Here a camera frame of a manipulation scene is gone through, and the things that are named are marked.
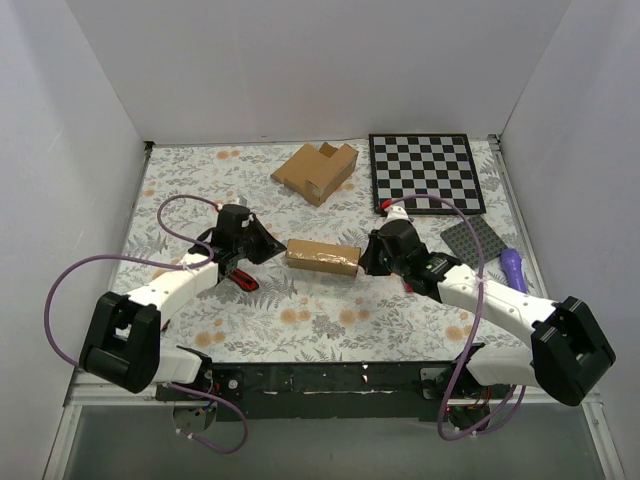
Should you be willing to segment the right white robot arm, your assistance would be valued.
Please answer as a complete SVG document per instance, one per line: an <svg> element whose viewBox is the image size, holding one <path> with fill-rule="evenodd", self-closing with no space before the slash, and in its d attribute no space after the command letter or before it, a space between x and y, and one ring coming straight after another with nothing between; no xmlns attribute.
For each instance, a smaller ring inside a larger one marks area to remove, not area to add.
<svg viewBox="0 0 640 480"><path fill-rule="evenodd" d="M411 290L441 304L474 311L522 341L518 349L474 346L452 373L454 389L475 397L487 386L535 387L577 406L614 365L616 355L589 306L519 292L476 273L454 257L431 252L410 221L395 219L369 234L359 260L371 276L396 274Z"/></svg>

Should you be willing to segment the red black utility knife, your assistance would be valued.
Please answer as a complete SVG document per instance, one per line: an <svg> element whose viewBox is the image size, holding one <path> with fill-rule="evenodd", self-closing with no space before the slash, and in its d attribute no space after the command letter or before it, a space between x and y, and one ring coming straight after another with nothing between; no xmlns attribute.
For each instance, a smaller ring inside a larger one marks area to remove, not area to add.
<svg viewBox="0 0 640 480"><path fill-rule="evenodd" d="M244 292L254 292L259 289L258 282L241 269L234 270L229 279L232 280Z"/></svg>

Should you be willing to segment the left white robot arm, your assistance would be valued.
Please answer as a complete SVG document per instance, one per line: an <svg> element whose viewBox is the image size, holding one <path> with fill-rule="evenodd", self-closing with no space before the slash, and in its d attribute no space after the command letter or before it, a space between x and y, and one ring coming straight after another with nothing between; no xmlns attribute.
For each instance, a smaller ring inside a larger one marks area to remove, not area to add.
<svg viewBox="0 0 640 480"><path fill-rule="evenodd" d="M260 265L286 250L249 208L228 204L216 225L193 241L176 268L126 294L107 292L97 301L79 367L129 392L154 383L178 383L193 400L213 386L208 358L161 343L161 329L201 292L233 276L238 263Z"/></svg>

